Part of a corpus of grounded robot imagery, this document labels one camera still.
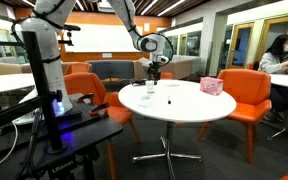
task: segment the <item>tissue box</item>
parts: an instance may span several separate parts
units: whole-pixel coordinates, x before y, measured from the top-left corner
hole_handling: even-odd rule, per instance
[[[223,89],[223,80],[222,79],[216,79],[211,77],[203,77],[201,78],[200,83],[200,90],[211,94],[218,96],[222,93]]]

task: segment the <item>ceiling light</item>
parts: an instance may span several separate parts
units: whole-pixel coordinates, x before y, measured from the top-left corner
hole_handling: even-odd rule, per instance
[[[77,3],[77,5],[78,5],[78,7],[80,7],[80,9],[81,9],[82,11],[84,11],[84,8],[83,8],[80,0],[77,0],[76,3]]]
[[[167,9],[165,9],[163,12],[159,13],[157,16],[161,16],[161,15],[165,14],[166,12],[168,12],[169,10],[175,8],[176,6],[178,6],[179,4],[181,4],[181,3],[184,2],[184,1],[186,1],[186,0],[180,0],[180,1],[178,1],[177,3],[173,4],[171,7],[167,8]]]
[[[146,11],[148,11],[158,0],[154,0],[147,8],[141,13],[141,15],[144,15]]]
[[[29,2],[28,0],[22,0],[23,2],[25,2],[26,4],[29,4],[29,5],[31,5],[32,7],[35,7],[35,5],[34,4],[32,4],[31,2]]]

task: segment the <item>gray carpet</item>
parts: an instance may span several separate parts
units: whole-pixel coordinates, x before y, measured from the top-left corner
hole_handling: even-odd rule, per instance
[[[136,144],[131,128],[112,139],[118,180],[168,180],[165,159],[145,160],[137,163],[137,155],[161,153],[160,136],[165,135],[166,122],[135,114],[135,126],[142,139]],[[209,125],[201,141],[196,140],[202,123],[181,124],[173,133],[173,153],[200,154],[202,161],[173,159],[174,173],[179,180],[277,180],[288,172],[288,135],[282,134],[272,141],[267,137],[275,129],[262,123],[257,125],[254,141],[253,164],[246,162],[245,127],[232,120],[218,120]],[[110,179],[106,144],[98,145],[100,159],[94,162],[96,179]]]

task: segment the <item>person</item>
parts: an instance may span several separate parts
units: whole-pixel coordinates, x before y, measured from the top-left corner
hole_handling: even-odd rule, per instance
[[[269,74],[288,74],[288,35],[283,34],[275,38],[266,50],[259,63],[258,71]],[[270,100],[272,110],[265,120],[279,120],[285,122],[288,115],[288,88],[271,85]]]

